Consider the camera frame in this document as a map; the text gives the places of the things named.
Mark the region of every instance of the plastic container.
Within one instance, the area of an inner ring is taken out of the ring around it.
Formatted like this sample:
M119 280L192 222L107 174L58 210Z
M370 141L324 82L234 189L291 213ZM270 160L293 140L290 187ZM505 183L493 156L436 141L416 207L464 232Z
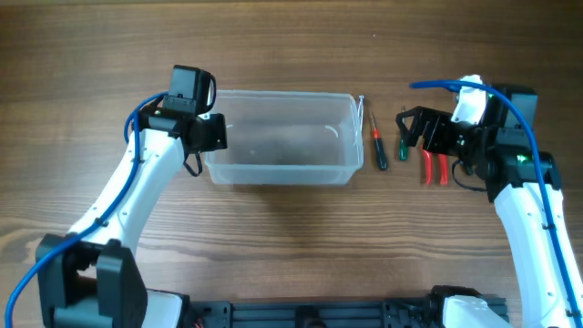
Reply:
M229 147L204 154L218 184L343 185L363 166L348 94L219 90Z

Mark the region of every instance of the red tool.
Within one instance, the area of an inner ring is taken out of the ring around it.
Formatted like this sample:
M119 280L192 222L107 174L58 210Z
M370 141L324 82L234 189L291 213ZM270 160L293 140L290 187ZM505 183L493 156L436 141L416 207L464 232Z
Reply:
M427 150L423 150L423 156L425 157L425 184L429 186L431 181L433 180L433 161L432 161L432 153ZM447 185L448 177L449 177L449 169L447 168L447 156L444 154L439 154L439 169L441 170L441 179L439 180L439 184L442 186Z

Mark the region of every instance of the red screwdriver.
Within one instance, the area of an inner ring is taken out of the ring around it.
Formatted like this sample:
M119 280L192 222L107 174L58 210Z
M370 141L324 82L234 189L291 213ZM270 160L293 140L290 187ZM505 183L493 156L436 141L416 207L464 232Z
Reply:
M383 140L381 139L379 130L376 129L376 119L374 118L372 110L369 109L368 112L371 116L371 127L373 128L374 150L376 150L376 165L380 170L387 170L389 168L389 161L384 154Z

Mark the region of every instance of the blue cable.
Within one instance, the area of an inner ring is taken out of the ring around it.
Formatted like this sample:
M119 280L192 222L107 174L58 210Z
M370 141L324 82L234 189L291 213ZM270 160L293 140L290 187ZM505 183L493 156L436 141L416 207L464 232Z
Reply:
M154 95L154 96L149 97L148 99L142 101L138 105L138 107L129 115L128 119L126 120L126 126L124 127L124 137L126 139L126 142L128 142L129 122L131 122L132 120L134 121L134 131L136 131L136 133L134 133L134 140L135 140L134 149L136 150L134 153L136 154L137 160L134 159L133 165L131 167L131 171L129 172L128 179L126 180L126 183L124 184L123 188L121 189L119 194L116 196L116 198L111 202L109 207L101 215L101 218L100 218L101 222L96 220L92 225L90 225L84 231L81 231L79 234L71 236L67 240L60 243L53 250L51 250L49 253L47 253L42 259L40 259L37 263L35 263L35 265L33 265L33 267L30 269L30 271L28 271L26 273L26 275L23 277L23 279L17 284L14 291L10 295L10 298L8 299L8 303L6 304L6 312L5 312L5 327L6 328L12 328L12 326L13 326L12 325L12 314L15 310L16 301L18 300L18 296L20 296L20 294L22 293L22 290L24 290L26 285L35 277L35 275L39 271L41 271L45 266L47 266L55 257L64 253L69 248L74 246L76 243L83 240L86 236L90 235L91 233L93 233L97 229L99 229L99 227L101 227L102 222L105 222L109 219L109 216L111 216L113 211L116 210L116 207L119 205L119 203L124 199L124 197L128 193L128 190L134 181L134 178L136 177L136 174L138 174L138 168L139 168L139 119L138 119L138 112L140 109L142 109L144 106L146 106L147 103L149 103L150 101L153 101L154 99L156 99L160 96L163 96L165 94L168 94L168 92L159 93L157 95Z
M545 215L547 217L547 226L555 227L555 220L553 219L553 213L551 212L550 209L547 188L545 187L545 180L543 179L543 174L540 169L540 157L538 156L538 144L537 140L535 139L535 134L528 125L522 113L520 113L518 108L512 103L512 101L510 101L510 99L508 99L504 94L494 89L493 87L488 87L479 83L459 80L436 80L415 82L412 83L410 87L411 88L443 87L451 92L456 93L459 93L462 87L473 87L476 89L484 90L485 92L498 97L508 107L508 109L510 109L512 114L514 114L514 116L517 117L518 122L520 122L520 125L524 128L525 132L527 133L528 142L530 143L530 148L532 148L532 155L535 164L535 173L537 174L538 187L540 188L540 195L543 199L543 208L545 209ZM558 242L557 229L549 228L548 233L550 233L550 239L551 242L553 243L553 251L555 252L555 256L557 257L558 269L560 270L561 278L563 280L563 284L565 285L565 290L567 291L567 301L571 305L571 312L579 313L578 317L577 316L573 317L573 321L575 322L577 328L583 328L580 310L577 305L577 297L575 296L573 285L571 284L571 280L568 275L565 258L563 257L563 252Z
M136 109L131 112L131 114L129 114L128 119L126 119L126 124L124 125L124 140L126 141L126 143L129 142L129 137L128 137L128 130L129 130L129 123L131 123L131 120L134 117L134 113L138 112L140 109L142 109L144 106L146 106L149 102L154 101L156 99L158 99L159 97L162 96L166 96L168 94L168 91L165 92L160 92L152 97L147 98L146 100L142 101L137 107Z

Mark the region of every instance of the black cable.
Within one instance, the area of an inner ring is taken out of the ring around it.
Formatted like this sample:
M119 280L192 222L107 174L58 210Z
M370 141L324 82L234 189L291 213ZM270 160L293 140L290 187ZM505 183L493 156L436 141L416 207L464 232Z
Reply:
M454 178L455 183L457 183L458 186L462 187L463 189L466 190L472 190L472 191L479 191L479 192L486 192L487 190L485 188L480 188L480 187L472 187L472 186L467 186L465 184L463 184L462 182L460 182L456 177L455 177L455 167L457 166L457 164L461 163L462 160L458 159L456 160L453 164L452 164L452 178Z
M190 173L191 176L196 178L196 177L198 177L198 175L200 175L200 173L202 173L202 161L200 161L200 154L199 153L194 154L194 157L197 159L197 166L199 167L199 173L196 173L194 171L194 169L192 169L190 167L189 163L186 162L186 160L184 160L184 167Z

